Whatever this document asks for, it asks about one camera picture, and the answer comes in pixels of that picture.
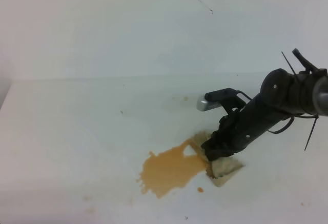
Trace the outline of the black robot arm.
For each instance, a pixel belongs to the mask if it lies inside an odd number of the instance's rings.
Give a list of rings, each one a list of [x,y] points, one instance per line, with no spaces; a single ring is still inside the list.
[[[262,82],[259,93],[248,102],[242,91],[225,88],[206,93],[197,102],[199,111],[223,107],[226,115],[211,137],[201,144],[206,158],[214,161],[244,150],[251,142],[282,120],[285,131],[297,118],[318,119],[327,116],[327,69],[317,68],[298,49],[293,55],[304,70],[288,73],[283,69],[270,72]]]

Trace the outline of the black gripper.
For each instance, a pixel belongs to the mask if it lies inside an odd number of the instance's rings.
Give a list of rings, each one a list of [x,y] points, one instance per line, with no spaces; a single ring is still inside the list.
[[[254,140],[254,109],[245,107],[221,118],[218,129],[201,145],[209,161],[244,150]]]

